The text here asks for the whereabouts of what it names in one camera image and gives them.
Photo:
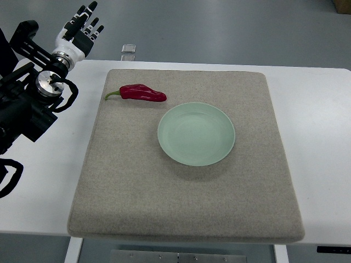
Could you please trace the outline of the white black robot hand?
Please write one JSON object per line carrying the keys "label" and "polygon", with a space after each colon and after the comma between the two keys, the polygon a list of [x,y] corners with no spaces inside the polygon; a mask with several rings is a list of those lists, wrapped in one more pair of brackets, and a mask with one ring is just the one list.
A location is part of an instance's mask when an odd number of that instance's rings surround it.
{"label": "white black robot hand", "polygon": [[90,20],[98,3],[81,6],[76,14],[61,29],[55,40],[53,55],[75,64],[84,60],[93,48],[95,40],[104,29],[98,25],[99,18]]}

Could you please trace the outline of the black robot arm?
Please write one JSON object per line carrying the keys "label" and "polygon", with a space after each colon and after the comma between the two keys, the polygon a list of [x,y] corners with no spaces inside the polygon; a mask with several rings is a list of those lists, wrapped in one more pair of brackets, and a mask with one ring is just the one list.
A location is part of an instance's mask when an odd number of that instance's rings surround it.
{"label": "black robot arm", "polygon": [[68,66],[33,41],[37,31],[36,21],[23,21],[9,42],[29,62],[1,79],[1,154],[20,135],[38,140],[78,96]]}

